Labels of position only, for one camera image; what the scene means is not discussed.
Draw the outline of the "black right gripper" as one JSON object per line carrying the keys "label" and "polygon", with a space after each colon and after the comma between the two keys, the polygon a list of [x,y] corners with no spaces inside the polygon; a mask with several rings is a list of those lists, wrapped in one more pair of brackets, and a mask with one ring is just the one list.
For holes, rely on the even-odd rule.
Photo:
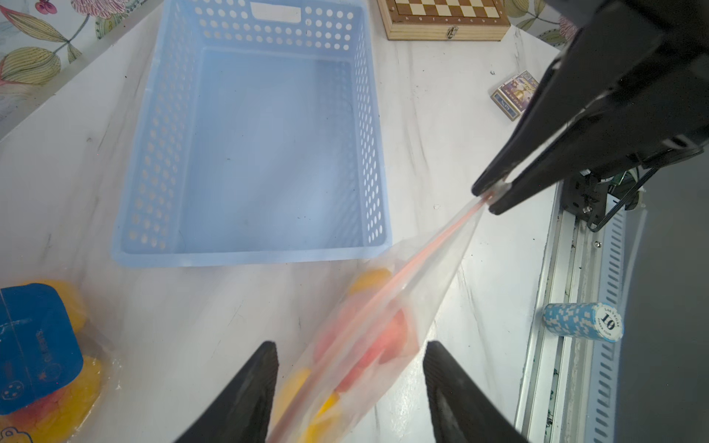
{"label": "black right gripper", "polygon": [[[482,195],[548,144],[489,201],[495,215],[582,171],[606,178],[638,164],[659,168],[691,158],[708,142],[707,1],[548,3],[579,31],[549,66],[511,138],[472,187],[474,195]],[[702,55],[657,79],[622,83],[591,103],[647,57],[663,35],[680,50]]]}

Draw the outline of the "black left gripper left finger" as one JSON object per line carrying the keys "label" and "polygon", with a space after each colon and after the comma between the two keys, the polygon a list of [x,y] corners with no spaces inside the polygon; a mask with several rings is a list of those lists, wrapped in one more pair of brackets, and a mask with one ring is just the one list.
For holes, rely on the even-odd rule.
{"label": "black left gripper left finger", "polygon": [[278,370],[276,343],[264,341],[177,443],[264,442]]}

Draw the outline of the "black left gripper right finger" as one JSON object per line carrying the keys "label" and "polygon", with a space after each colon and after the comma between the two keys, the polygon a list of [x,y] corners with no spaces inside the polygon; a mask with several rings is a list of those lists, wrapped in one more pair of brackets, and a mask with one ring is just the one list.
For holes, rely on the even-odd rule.
{"label": "black left gripper right finger", "polygon": [[437,443],[526,441],[439,341],[427,344],[423,371]]}

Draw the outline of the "clear pink bag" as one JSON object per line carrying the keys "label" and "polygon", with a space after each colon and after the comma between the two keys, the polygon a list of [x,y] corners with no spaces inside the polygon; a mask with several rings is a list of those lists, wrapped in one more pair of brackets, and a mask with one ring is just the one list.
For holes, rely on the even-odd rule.
{"label": "clear pink bag", "polygon": [[[337,406],[341,421],[329,442],[340,441],[391,389],[423,347],[489,199],[485,196],[471,200],[439,231],[400,241],[361,267],[350,285],[369,269],[386,268],[393,275],[378,291],[347,295],[349,285],[342,301],[322,323],[288,375],[303,367],[311,370],[280,422],[275,424],[271,419],[269,442],[298,442],[308,425],[310,406],[318,408],[331,392],[337,392],[338,385],[402,309],[408,322],[408,341],[402,354],[385,364],[372,364],[349,391],[337,392],[341,397]],[[314,348],[319,336],[348,308],[353,310],[352,319],[315,363]]]}

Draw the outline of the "yellow red peach front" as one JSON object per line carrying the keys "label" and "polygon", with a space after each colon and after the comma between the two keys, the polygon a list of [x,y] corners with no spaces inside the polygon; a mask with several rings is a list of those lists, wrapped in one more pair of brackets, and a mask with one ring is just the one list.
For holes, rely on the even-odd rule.
{"label": "yellow red peach front", "polygon": [[378,291],[389,282],[391,271],[386,268],[369,269],[361,273],[350,285],[347,295],[358,295],[368,291]]}

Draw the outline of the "yellow red peach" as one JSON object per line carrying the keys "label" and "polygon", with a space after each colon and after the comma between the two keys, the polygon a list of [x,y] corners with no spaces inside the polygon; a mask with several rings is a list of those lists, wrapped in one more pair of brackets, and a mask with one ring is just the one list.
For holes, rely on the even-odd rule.
{"label": "yellow red peach", "polygon": [[358,295],[368,291],[378,291],[389,282],[391,271],[386,268],[369,269],[361,273],[350,285],[347,295]]}
{"label": "yellow red peach", "polygon": [[[297,394],[302,391],[306,381],[311,374],[308,367],[303,367],[293,371],[292,374],[282,384],[282,389],[277,394],[273,403],[273,414],[271,418],[278,424],[282,416],[291,406],[291,403],[297,397]],[[316,408],[310,406],[308,425],[298,438],[298,442],[329,442],[333,435],[334,429],[339,426],[341,421],[341,413],[337,411],[337,406],[340,402],[340,395],[333,391],[327,399]]]}

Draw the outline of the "clear blue-zipper zip bag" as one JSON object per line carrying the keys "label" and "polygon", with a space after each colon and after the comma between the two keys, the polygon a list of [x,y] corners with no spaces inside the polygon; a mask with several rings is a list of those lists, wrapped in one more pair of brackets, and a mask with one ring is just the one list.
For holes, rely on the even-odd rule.
{"label": "clear blue-zipper zip bag", "polygon": [[96,406],[109,367],[70,282],[1,291],[1,439],[68,442]]}

